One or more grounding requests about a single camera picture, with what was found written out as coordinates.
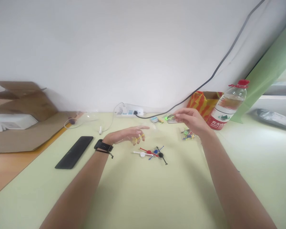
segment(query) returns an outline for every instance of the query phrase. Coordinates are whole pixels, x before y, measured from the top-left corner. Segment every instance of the hand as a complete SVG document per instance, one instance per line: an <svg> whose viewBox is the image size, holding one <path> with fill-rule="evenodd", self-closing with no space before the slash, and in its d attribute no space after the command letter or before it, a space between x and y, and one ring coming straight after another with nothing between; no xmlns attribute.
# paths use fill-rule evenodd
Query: hand
<svg viewBox="0 0 286 229"><path fill-rule="evenodd" d="M196 135L208 135L214 131L207 125L196 109L181 108L174 113L177 122L184 122Z"/></svg>
<svg viewBox="0 0 286 229"><path fill-rule="evenodd" d="M130 141L133 145L136 145L140 143L141 138L143 141L145 141L144 133L141 129L149 129L148 126L135 126L135 127L129 127L123 130L119 130L116 132L112 132L110 134L107 134L107 136L103 139L102 142L113 145L117 144L119 142L124 141Z"/></svg>

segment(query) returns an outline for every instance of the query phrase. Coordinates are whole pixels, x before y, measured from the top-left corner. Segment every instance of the wooden floor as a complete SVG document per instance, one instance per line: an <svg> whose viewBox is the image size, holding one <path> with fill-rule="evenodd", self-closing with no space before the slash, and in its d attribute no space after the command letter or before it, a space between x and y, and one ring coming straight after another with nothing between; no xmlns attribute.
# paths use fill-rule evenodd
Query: wooden floor
<svg viewBox="0 0 286 229"><path fill-rule="evenodd" d="M0 191L66 130L66 128L62 128L49 141L34 151L0 153Z"/></svg>

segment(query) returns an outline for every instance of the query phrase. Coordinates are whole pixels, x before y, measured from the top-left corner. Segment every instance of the left hand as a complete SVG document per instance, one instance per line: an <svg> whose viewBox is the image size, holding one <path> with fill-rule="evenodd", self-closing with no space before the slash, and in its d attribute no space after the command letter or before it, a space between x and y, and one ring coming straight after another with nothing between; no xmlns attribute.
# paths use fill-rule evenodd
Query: left hand
<svg viewBox="0 0 286 229"><path fill-rule="evenodd" d="M110 134L107 134L102 142L108 145L113 145L119 142L130 141L133 143L133 145L136 145L136 143L137 144L140 143L141 138L143 141L145 141L145 136L141 129L149 129L149 127L148 126L135 126L135 127L129 127L123 130L119 130L116 132L112 132Z"/></svg>

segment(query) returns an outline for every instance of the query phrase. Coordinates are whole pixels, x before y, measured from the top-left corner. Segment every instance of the electrical outlet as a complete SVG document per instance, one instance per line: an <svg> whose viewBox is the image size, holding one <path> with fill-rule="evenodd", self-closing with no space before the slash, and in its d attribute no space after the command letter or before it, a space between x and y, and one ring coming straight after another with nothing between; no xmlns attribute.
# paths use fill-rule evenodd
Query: electrical outlet
<svg viewBox="0 0 286 229"><path fill-rule="evenodd" d="M143 116L143 108L135 105L124 104L122 108L118 112L115 113L117 118L136 118L133 114L134 111L138 112L139 116Z"/></svg>

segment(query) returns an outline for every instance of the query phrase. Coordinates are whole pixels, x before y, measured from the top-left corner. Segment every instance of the black phone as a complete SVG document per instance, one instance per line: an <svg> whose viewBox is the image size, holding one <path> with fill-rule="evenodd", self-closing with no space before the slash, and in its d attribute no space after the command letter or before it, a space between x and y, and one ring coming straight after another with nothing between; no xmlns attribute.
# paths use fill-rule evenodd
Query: black phone
<svg viewBox="0 0 286 229"><path fill-rule="evenodd" d="M56 169L72 169L81 155L84 153L90 142L92 136L81 136L77 142L69 149L64 157L55 166Z"/></svg>

